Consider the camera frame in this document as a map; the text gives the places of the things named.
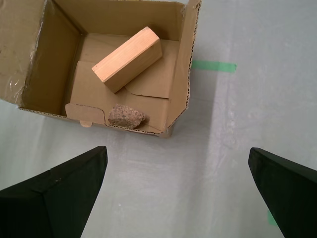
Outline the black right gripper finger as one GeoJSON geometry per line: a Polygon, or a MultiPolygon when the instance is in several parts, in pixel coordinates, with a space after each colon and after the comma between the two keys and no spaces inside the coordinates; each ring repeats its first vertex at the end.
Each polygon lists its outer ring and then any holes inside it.
{"type": "Polygon", "coordinates": [[[315,238],[317,172],[261,148],[251,148],[248,166],[283,236],[315,238]]]}
{"type": "Polygon", "coordinates": [[[103,184],[98,146],[0,192],[2,238],[79,238],[103,184]]]}

